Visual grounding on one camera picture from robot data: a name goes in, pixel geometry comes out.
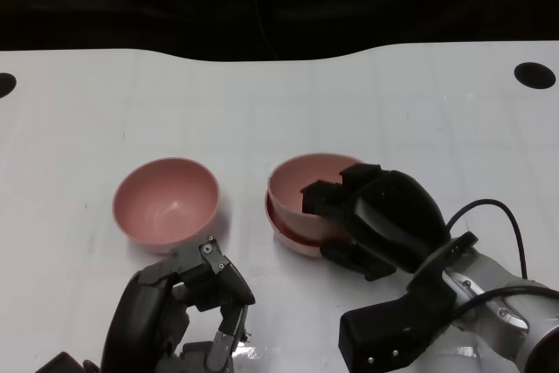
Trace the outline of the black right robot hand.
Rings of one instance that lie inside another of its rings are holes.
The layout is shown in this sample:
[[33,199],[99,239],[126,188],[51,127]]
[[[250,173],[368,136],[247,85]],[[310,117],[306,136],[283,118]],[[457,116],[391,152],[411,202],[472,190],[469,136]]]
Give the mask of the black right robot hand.
[[301,190],[302,210],[342,229],[321,245],[339,266],[380,280],[396,270],[414,273],[451,240],[438,205],[413,177],[376,164],[357,163],[342,180],[315,181]]

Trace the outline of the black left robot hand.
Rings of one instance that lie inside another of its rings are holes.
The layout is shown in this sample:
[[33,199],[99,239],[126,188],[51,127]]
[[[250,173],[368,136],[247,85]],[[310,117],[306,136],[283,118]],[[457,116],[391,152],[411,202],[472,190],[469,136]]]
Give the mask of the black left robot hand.
[[[231,372],[255,302],[213,237],[191,239],[128,282],[107,332],[102,372]],[[187,310],[218,309],[212,340],[182,344]]]

